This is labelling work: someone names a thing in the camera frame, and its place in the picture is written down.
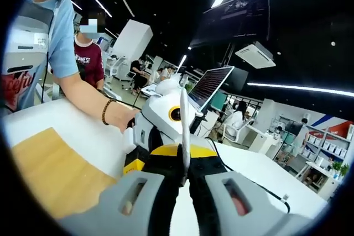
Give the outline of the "person's left hand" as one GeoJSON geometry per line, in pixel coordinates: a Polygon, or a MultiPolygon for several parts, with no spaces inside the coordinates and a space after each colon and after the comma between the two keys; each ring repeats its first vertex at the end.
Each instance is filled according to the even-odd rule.
{"type": "Polygon", "coordinates": [[[115,119],[115,126],[123,133],[133,122],[135,116],[140,113],[138,109],[129,109],[124,107],[117,114],[115,119]]]}

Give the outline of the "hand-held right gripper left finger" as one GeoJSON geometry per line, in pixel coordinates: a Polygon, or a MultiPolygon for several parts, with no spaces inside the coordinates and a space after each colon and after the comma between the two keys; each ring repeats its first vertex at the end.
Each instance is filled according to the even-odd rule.
{"type": "Polygon", "coordinates": [[[97,205],[59,224],[69,235],[169,235],[182,180],[182,146],[161,146],[142,170],[102,191],[97,205]]]}

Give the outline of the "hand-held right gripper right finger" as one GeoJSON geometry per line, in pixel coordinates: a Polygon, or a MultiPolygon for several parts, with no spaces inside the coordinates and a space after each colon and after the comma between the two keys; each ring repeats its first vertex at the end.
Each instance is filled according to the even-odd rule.
{"type": "Polygon", "coordinates": [[[297,235],[310,222],[283,212],[269,197],[285,199],[226,166],[210,148],[190,148],[190,195],[201,235],[297,235]]]}

